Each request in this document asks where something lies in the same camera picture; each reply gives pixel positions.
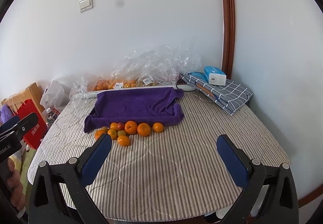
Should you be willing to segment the person's left hand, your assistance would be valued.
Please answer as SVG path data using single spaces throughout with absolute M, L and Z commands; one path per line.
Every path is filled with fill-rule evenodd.
M 22 193 L 23 185 L 20 181 L 20 173 L 16 170 L 14 161 L 10 158 L 8 159 L 7 167 L 11 173 L 10 178 L 7 180 L 7 184 L 12 190 L 10 202 L 18 211 L 21 211 L 25 207 L 25 195 Z

